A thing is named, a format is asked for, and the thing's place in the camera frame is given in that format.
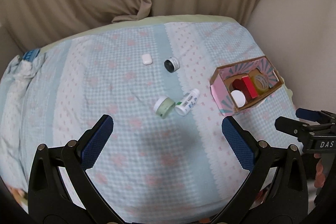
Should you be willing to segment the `right hand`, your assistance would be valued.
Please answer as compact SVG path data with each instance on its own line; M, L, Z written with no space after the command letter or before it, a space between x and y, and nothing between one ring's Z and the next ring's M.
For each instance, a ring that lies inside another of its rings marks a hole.
M316 175L315 175L314 186L316 188L322 188L326 180L326 176L323 173L322 155L319 153L315 153L314 158L319 160L316 165Z

